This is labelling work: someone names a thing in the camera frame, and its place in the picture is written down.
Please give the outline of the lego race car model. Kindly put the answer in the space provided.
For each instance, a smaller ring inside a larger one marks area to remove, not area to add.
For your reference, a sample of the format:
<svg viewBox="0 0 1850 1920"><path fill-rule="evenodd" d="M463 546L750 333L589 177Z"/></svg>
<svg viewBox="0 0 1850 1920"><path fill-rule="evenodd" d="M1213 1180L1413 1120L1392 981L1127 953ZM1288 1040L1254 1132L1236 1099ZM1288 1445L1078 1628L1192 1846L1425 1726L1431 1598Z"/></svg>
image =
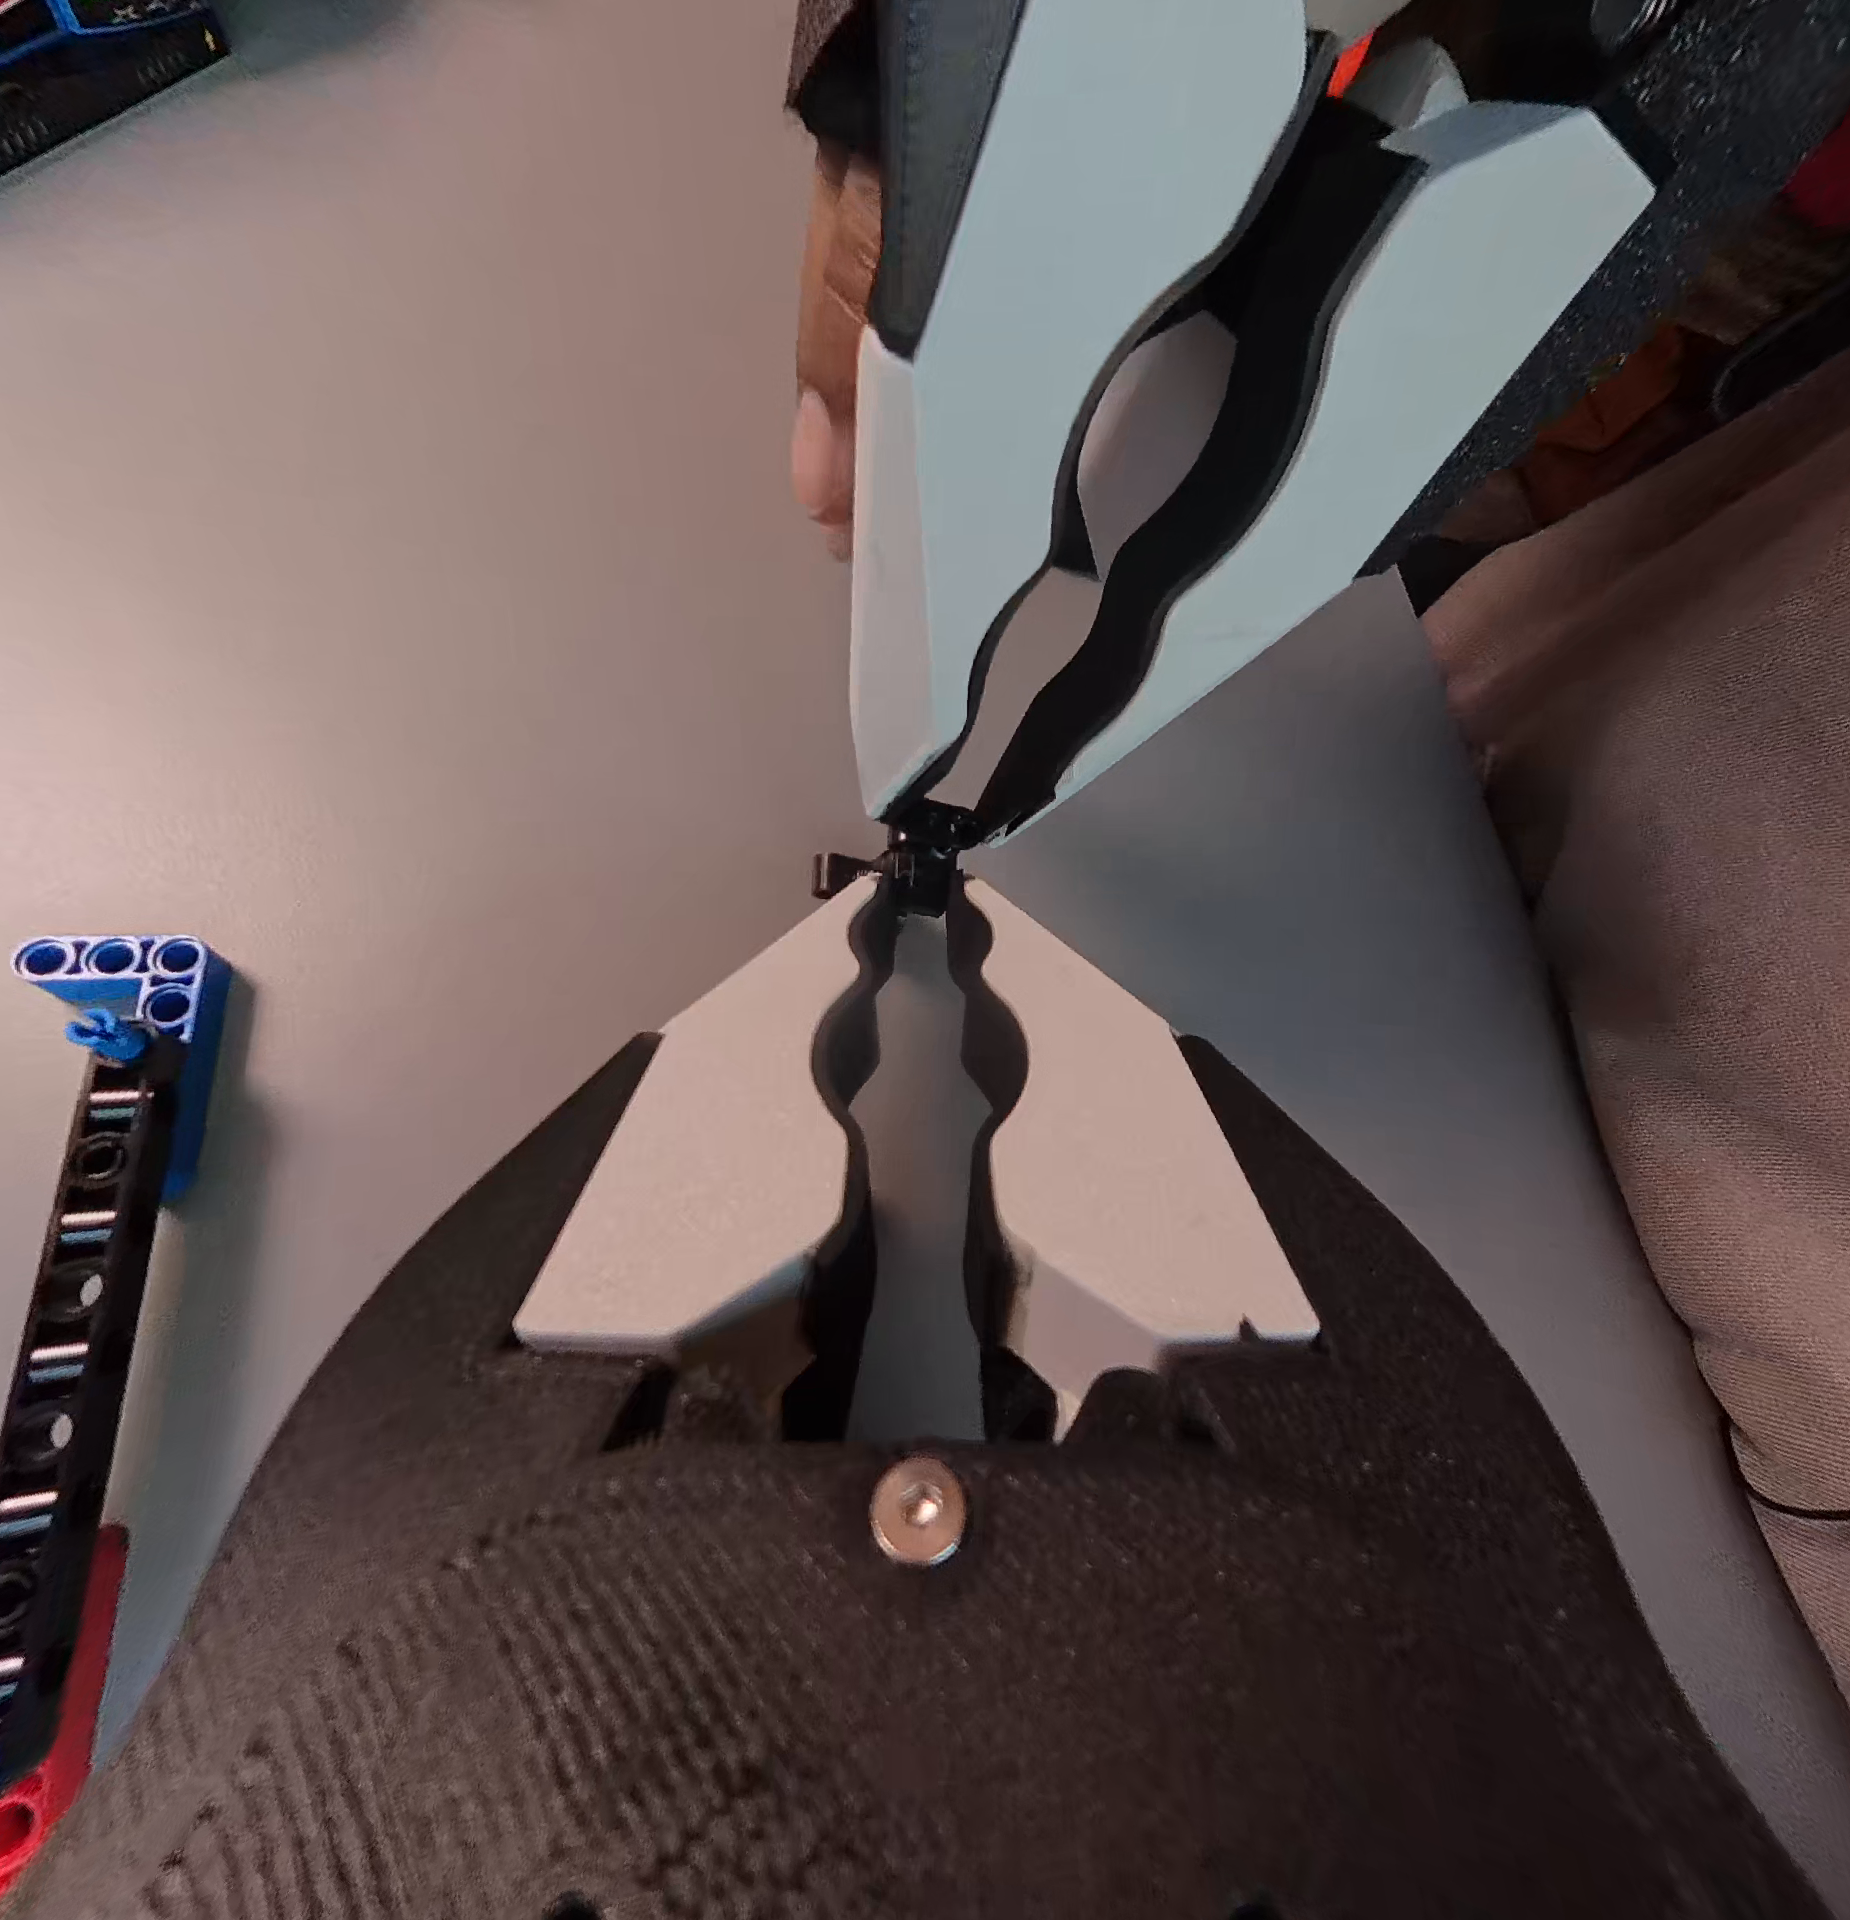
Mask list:
<svg viewBox="0 0 1850 1920"><path fill-rule="evenodd" d="M0 179L225 55L207 2L0 2Z"/></svg>

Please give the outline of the black lego beam assembly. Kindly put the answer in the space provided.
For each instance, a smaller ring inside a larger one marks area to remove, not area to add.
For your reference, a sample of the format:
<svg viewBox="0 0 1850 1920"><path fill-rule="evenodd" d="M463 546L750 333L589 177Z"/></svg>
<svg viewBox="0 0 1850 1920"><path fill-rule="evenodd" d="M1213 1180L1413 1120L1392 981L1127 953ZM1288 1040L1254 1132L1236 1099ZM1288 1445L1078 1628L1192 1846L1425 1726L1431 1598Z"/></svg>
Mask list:
<svg viewBox="0 0 1850 1920"><path fill-rule="evenodd" d="M69 1008L82 1077L0 1416L0 1900L92 1768L129 1549L104 1517L129 1376L232 988L192 932L46 933L11 966Z"/></svg>

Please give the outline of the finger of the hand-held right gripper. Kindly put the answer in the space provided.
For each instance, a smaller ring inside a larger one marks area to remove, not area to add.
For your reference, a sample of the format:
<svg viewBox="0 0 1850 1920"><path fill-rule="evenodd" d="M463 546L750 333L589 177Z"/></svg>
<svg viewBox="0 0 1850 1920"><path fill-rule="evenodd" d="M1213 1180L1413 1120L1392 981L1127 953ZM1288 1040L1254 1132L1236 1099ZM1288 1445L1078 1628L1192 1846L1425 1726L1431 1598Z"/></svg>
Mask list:
<svg viewBox="0 0 1850 1920"><path fill-rule="evenodd" d="M1591 107L1322 101L1261 207L1105 389L1103 590L983 790L1001 846L1350 585L1656 184Z"/></svg>
<svg viewBox="0 0 1850 1920"><path fill-rule="evenodd" d="M961 754L1120 362L1236 238L1309 97L1305 3L878 3L851 723L892 821Z"/></svg>

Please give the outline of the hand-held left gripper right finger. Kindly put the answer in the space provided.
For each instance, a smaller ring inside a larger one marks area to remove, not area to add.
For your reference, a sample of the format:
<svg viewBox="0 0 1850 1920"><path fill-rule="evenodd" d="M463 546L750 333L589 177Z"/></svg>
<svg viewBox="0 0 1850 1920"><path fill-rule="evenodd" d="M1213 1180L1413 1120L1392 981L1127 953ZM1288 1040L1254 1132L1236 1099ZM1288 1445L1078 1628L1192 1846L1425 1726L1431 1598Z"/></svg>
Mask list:
<svg viewBox="0 0 1850 1920"><path fill-rule="evenodd" d="M986 1105L963 1273L988 1441L1048 1441L1110 1374L1321 1315L1167 1017L986 879L947 910L961 1065Z"/></svg>

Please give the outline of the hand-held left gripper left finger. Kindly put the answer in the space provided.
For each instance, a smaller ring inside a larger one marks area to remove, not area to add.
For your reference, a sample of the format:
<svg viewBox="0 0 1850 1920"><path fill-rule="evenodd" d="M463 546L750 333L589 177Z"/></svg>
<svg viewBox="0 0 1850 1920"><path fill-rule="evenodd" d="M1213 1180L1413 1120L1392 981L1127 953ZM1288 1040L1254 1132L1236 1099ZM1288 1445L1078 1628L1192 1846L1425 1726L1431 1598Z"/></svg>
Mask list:
<svg viewBox="0 0 1850 1920"><path fill-rule="evenodd" d="M835 1441L877 1291L855 1102L883 1059L888 886L853 879L657 1035L513 1330L737 1379Z"/></svg>

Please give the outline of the person's right hand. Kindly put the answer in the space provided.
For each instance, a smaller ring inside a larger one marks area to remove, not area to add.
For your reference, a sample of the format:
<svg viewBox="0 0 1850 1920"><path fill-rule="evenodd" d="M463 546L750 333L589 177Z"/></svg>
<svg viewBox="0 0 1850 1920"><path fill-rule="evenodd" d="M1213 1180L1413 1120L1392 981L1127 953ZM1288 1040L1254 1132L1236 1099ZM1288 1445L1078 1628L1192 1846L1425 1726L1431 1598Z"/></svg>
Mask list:
<svg viewBox="0 0 1850 1920"><path fill-rule="evenodd" d="M818 140L799 273L790 485L838 562L855 542L858 364L883 241L877 163Z"/></svg>

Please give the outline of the small black lego connector assembly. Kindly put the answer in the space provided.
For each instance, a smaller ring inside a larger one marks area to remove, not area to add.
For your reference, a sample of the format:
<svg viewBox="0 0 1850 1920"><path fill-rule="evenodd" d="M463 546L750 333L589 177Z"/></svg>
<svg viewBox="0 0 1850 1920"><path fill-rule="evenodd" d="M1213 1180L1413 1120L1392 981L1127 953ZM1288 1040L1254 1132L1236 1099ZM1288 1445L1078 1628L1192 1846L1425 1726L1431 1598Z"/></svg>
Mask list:
<svg viewBox="0 0 1850 1920"><path fill-rule="evenodd" d="M875 878L903 915L942 918L968 849L983 839L971 808L923 797L887 823L887 848L877 857L820 852L812 865L812 898L833 900L851 883Z"/></svg>

